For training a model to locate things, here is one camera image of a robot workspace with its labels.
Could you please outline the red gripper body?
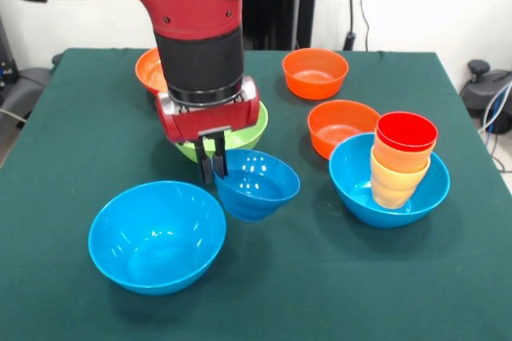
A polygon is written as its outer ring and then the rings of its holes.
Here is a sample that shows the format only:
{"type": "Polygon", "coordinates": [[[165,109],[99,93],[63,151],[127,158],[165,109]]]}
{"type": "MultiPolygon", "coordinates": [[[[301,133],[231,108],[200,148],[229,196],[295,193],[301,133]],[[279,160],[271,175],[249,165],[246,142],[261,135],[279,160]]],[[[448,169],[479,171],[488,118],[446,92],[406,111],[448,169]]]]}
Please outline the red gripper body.
{"type": "Polygon", "coordinates": [[[258,88],[250,76],[243,78],[239,94],[223,104],[184,106],[166,92],[159,92],[155,103],[165,136],[174,143],[194,142],[219,131],[253,126],[260,109],[258,88]]]}

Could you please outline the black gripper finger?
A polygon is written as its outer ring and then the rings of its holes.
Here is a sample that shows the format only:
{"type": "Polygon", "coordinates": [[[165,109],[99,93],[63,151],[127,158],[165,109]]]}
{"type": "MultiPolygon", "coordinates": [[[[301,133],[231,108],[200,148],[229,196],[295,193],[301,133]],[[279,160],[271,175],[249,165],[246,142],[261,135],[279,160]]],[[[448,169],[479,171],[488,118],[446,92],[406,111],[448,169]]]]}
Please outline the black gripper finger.
{"type": "Polygon", "coordinates": [[[213,180],[212,163],[210,157],[206,153],[202,137],[199,137],[198,140],[194,142],[194,149],[197,158],[200,179],[204,185],[209,185],[213,180]]]}
{"type": "Polygon", "coordinates": [[[212,137],[215,145],[214,154],[212,156],[214,170],[220,178],[224,178],[228,175],[225,135],[223,131],[219,131],[214,133],[212,137]]]}

